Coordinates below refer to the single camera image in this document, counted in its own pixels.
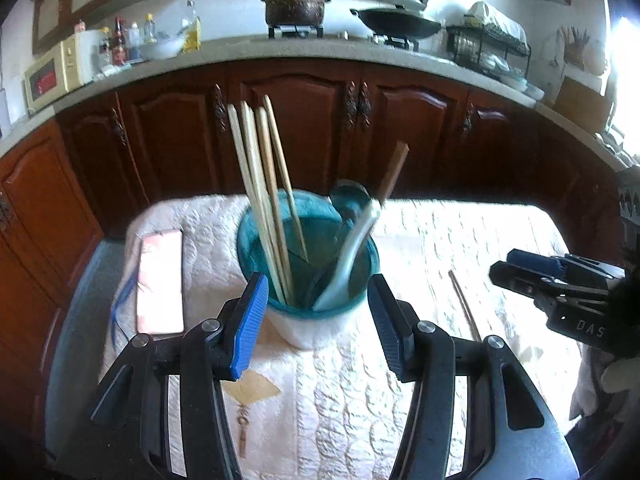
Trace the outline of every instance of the red bottle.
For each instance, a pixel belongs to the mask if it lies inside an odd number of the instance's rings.
[[[127,41],[122,31],[122,20],[120,18],[116,18],[115,27],[113,28],[111,57],[113,58],[113,64],[117,66],[124,65],[127,60]]]

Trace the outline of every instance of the white textured tablecloth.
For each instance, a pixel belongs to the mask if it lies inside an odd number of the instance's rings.
[[[184,232],[184,316],[187,329],[215,317],[246,284],[236,258],[236,229],[244,196],[207,196],[164,202],[129,227],[123,280],[135,272],[140,237],[180,228]],[[549,331],[531,300],[493,286],[488,269],[513,248],[564,254],[566,247],[546,213],[533,206],[389,200],[373,231],[381,272],[396,297],[421,319],[450,335],[471,338],[465,314],[447,275],[453,269],[481,336],[503,337],[567,430],[580,354],[575,341]],[[117,319],[135,334],[135,295],[119,306]],[[126,345],[107,336],[102,374]],[[388,478],[404,428],[412,386],[386,367],[366,304],[351,329],[319,351],[299,351],[268,321],[262,324],[250,368],[281,390],[249,406],[245,478]],[[172,467],[185,474],[177,378],[170,381]],[[238,403],[225,394],[231,435],[238,450]],[[462,467],[466,381],[456,382],[455,418],[448,471]]]

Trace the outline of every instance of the pot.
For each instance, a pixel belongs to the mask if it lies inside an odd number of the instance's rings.
[[[264,19],[270,27],[322,25],[324,4],[331,0],[262,0],[266,4]]]
[[[440,30],[440,23],[427,20],[419,12],[398,5],[395,9],[351,9],[351,13],[378,36],[423,40]]]

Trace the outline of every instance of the brown pot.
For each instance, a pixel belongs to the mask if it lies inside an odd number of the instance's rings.
[[[264,19],[270,27],[297,25],[319,27],[324,20],[324,4],[331,0],[262,0]]]

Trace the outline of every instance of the countertop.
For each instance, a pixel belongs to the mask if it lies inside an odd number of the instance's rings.
[[[141,63],[133,66],[130,70],[90,83],[66,95],[48,107],[43,108],[34,116],[15,123],[11,133],[0,139],[0,156],[4,155],[21,139],[29,135],[30,132],[65,108],[69,108],[95,95],[113,90],[133,81],[203,64],[273,57],[318,57],[365,61],[411,68],[454,79],[505,97],[527,108],[535,109],[541,115],[558,124],[569,134],[580,140],[580,142],[594,151],[594,153],[613,170],[621,171],[626,169],[626,165],[604,145],[600,144],[592,135],[562,117],[551,108],[535,102],[533,99],[507,85],[466,68],[462,68],[450,60],[430,56],[429,54],[421,52],[409,52],[390,46],[376,45],[367,41],[331,39],[304,41],[296,39],[268,40],[265,36],[206,41],[197,52],[181,54],[180,56],[166,60]]]

